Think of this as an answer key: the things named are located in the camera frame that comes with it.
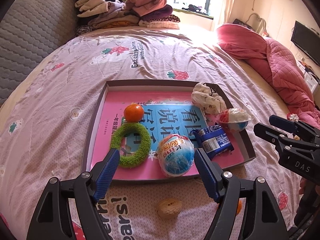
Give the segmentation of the orange tangerine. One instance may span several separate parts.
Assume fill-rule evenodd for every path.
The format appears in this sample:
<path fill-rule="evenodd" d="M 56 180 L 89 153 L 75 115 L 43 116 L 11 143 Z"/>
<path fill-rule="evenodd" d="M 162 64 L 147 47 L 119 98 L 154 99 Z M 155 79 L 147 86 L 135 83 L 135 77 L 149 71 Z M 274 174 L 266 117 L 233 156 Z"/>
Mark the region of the orange tangerine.
<path fill-rule="evenodd" d="M 239 200 L 237 205 L 236 215 L 238 215 L 241 212 L 241 210 L 242 210 L 242 201 Z"/>
<path fill-rule="evenodd" d="M 124 109 L 126 122 L 140 122 L 144 117 L 144 109 L 139 104 L 130 104 Z"/>

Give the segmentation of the small blue surprise egg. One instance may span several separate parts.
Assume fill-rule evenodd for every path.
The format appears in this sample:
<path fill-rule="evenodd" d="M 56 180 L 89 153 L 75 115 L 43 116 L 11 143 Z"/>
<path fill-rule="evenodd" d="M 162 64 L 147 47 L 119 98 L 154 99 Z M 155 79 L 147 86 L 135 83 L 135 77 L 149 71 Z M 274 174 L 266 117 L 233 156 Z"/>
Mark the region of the small blue surprise egg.
<path fill-rule="evenodd" d="M 217 122 L 224 131 L 237 133 L 243 131 L 249 121 L 251 116 L 244 109 L 229 108 L 220 113 Z"/>

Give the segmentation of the large surprise egg toy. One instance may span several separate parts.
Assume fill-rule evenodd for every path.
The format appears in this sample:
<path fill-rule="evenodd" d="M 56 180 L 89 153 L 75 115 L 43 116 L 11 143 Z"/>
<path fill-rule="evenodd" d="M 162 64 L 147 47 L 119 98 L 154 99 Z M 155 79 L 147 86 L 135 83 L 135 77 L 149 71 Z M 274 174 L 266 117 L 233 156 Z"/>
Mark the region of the large surprise egg toy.
<path fill-rule="evenodd" d="M 194 145 L 188 137 L 170 134 L 157 147 L 157 158 L 166 177 L 180 177 L 186 174 L 194 163 Z"/>

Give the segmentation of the brown walnut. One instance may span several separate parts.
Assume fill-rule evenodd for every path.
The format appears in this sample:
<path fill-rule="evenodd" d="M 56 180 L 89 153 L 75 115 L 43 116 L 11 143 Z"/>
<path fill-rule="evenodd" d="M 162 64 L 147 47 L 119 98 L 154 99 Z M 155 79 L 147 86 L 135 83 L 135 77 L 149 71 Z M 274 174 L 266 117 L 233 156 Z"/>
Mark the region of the brown walnut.
<path fill-rule="evenodd" d="M 162 219 L 176 218 L 182 209 L 182 202 L 175 198 L 161 200 L 157 204 L 157 214 Z"/>

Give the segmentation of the cream floral scrunchie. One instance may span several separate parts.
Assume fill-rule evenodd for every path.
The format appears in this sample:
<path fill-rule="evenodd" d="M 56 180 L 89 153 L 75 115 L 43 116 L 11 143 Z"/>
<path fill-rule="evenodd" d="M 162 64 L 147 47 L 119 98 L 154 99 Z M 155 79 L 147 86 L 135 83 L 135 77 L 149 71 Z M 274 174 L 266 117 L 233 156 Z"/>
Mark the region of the cream floral scrunchie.
<path fill-rule="evenodd" d="M 193 88 L 191 101 L 206 114 L 219 115 L 227 109 L 223 98 L 203 82 L 197 83 Z"/>

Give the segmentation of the small colourful toy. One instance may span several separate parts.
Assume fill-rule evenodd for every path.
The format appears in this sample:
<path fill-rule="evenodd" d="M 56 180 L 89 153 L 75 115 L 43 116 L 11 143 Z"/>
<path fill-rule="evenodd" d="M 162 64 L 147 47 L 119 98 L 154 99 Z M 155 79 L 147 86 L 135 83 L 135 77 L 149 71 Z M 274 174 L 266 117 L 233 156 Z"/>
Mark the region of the small colourful toy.
<path fill-rule="evenodd" d="M 287 119 L 290 121 L 299 121 L 299 116 L 295 113 L 288 113 L 287 114 Z M 296 134 L 293 134 L 293 138 L 295 140 L 300 140 L 300 137 Z"/>

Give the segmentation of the blue snack packet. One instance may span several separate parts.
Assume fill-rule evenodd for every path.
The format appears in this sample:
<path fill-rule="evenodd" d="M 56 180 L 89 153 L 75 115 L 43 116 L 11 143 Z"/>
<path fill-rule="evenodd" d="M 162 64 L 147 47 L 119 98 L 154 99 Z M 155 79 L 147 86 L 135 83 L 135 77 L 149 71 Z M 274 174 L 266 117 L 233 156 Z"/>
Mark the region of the blue snack packet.
<path fill-rule="evenodd" d="M 229 137 L 220 125 L 193 129 L 191 132 L 198 146 L 204 150 L 210 160 L 223 152 L 234 150 Z"/>

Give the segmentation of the red quilted blanket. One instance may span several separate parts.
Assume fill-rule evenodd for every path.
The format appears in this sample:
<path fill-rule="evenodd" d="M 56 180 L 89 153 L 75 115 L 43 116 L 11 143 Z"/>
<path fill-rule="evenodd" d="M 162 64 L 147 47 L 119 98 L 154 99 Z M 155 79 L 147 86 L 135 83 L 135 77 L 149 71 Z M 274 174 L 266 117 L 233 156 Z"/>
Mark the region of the red quilted blanket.
<path fill-rule="evenodd" d="M 244 60 L 276 91 L 290 113 L 319 128 L 319 110 L 304 74 L 295 57 L 285 46 L 272 38 L 237 24 L 217 28 L 217 44 L 232 57 Z"/>

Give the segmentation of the black television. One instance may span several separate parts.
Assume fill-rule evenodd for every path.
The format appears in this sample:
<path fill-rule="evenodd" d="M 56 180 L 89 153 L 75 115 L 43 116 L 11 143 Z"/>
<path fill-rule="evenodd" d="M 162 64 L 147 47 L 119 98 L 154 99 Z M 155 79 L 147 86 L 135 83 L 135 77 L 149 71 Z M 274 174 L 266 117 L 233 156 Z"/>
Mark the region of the black television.
<path fill-rule="evenodd" d="M 320 38 L 317 33 L 296 21 L 291 42 L 319 66 Z"/>

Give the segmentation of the pink strawberry print bedsheet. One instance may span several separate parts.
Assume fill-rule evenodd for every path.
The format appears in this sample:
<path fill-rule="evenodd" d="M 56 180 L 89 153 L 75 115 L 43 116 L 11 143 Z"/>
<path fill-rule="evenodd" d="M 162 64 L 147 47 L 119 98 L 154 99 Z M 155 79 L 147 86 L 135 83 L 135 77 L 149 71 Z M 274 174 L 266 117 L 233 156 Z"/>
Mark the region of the pink strawberry print bedsheet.
<path fill-rule="evenodd" d="M 46 57 L 1 110 L 1 217 L 17 239 L 25 239 L 39 197 L 52 177 L 81 172 L 92 113 L 109 80 L 169 81 L 174 71 L 187 80 L 219 85 L 232 105 L 252 116 L 247 133 L 256 157 L 234 173 L 264 177 L 287 227 L 299 203 L 300 177 L 278 164 L 274 147 L 256 137 L 256 123 L 287 107 L 248 64 L 221 50 L 209 32 L 142 27 L 98 30 L 69 41 Z"/>

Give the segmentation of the pink children's book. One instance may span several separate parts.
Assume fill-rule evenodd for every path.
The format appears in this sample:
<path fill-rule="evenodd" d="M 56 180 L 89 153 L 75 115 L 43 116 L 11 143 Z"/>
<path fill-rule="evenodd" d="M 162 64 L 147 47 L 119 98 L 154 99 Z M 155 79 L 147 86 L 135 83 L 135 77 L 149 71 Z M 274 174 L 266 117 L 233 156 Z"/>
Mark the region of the pink children's book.
<path fill-rule="evenodd" d="M 146 161 L 135 168 L 118 167 L 113 178 L 135 183 L 165 180 L 156 154 L 158 143 L 167 135 L 178 133 L 188 136 L 196 144 L 192 130 L 208 126 L 204 114 L 191 104 L 190 96 L 190 92 L 105 92 L 95 116 L 86 170 L 91 170 L 95 163 L 104 159 L 110 149 L 112 134 L 124 121 L 124 109 L 131 103 L 138 103 L 144 108 L 141 123 L 150 134 L 151 151 Z"/>

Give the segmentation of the cream curtain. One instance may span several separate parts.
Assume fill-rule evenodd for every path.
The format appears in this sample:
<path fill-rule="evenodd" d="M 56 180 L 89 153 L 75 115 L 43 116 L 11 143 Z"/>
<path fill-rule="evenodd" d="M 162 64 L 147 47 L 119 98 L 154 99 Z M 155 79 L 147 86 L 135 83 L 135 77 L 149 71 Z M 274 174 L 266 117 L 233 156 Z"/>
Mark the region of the cream curtain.
<path fill-rule="evenodd" d="M 212 31 L 228 22 L 235 0 L 213 0 Z"/>

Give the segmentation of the grey quilted headboard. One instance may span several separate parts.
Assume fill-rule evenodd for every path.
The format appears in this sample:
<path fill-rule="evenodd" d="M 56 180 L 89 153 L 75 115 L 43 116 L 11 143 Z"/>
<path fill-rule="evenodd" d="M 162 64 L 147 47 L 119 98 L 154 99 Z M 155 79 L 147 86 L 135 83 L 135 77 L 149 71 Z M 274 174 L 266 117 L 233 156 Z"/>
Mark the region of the grey quilted headboard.
<path fill-rule="evenodd" d="M 40 62 L 75 37 L 75 0 L 16 0 L 1 20 L 1 103 Z"/>

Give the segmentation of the pile of folded clothes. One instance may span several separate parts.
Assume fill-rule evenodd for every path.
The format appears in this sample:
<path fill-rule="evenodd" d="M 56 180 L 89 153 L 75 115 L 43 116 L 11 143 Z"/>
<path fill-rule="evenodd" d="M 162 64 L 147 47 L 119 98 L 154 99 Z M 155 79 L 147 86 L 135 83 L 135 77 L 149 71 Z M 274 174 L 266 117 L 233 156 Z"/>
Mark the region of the pile of folded clothes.
<path fill-rule="evenodd" d="M 80 36 L 97 29 L 141 26 L 178 29 L 181 22 L 167 0 L 76 0 Z"/>

